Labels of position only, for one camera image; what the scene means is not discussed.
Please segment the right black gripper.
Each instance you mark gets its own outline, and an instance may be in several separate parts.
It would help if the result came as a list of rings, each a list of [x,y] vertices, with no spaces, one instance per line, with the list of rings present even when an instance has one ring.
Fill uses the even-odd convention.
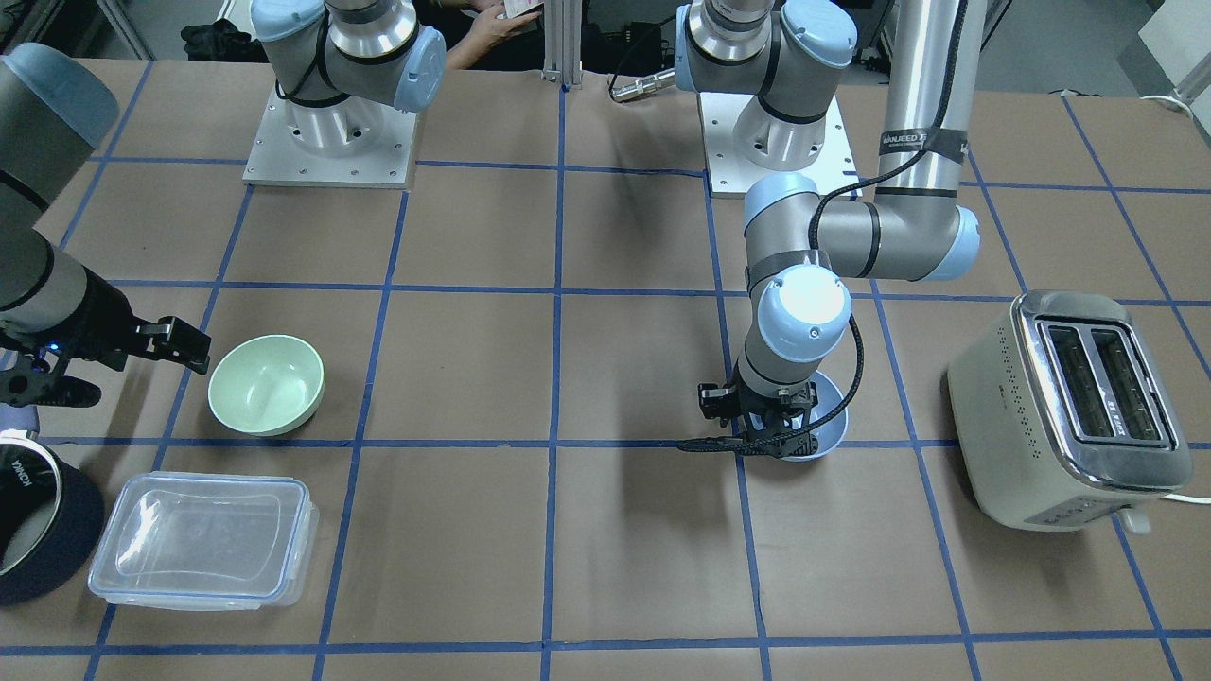
[[[2,348],[17,354],[2,370],[1,402],[13,407],[93,407],[102,389],[68,374],[70,362],[92,361],[122,371],[130,355],[170,361],[194,374],[210,370],[211,337],[177,316],[155,324],[132,316],[115,326],[46,334],[19,327],[16,315],[2,314]]]

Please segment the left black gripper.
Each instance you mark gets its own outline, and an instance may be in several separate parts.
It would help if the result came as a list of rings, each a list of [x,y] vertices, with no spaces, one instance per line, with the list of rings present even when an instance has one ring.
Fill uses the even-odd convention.
[[[800,391],[776,393],[764,396],[752,391],[742,379],[724,385],[699,384],[699,407],[708,420],[721,427],[737,422],[739,436],[691,437],[681,440],[677,448],[684,452],[731,452],[740,456],[768,456],[775,460],[810,460],[820,456],[820,440],[808,428],[817,393],[813,382]]]

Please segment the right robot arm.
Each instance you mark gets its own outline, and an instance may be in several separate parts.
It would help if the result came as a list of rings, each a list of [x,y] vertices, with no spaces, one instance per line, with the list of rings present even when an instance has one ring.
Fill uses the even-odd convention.
[[[18,44],[1,65],[1,324],[15,364],[12,407],[91,407],[101,388],[67,374],[73,360],[122,371],[127,357],[210,368],[211,340],[176,316],[138,317],[120,288],[48,242],[36,223],[117,119],[110,90],[48,47]]]

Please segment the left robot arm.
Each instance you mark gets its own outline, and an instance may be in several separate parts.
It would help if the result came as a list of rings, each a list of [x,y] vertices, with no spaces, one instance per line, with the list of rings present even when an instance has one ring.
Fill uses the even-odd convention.
[[[957,204],[987,5],[903,1],[878,171],[830,193],[771,165],[745,196],[751,326],[730,379],[699,407],[731,437],[685,452],[813,460],[845,434],[865,349],[846,279],[953,280],[978,254],[978,221]],[[747,119],[775,135],[822,133],[856,27],[831,1],[693,1],[677,12],[677,86],[753,96]]]

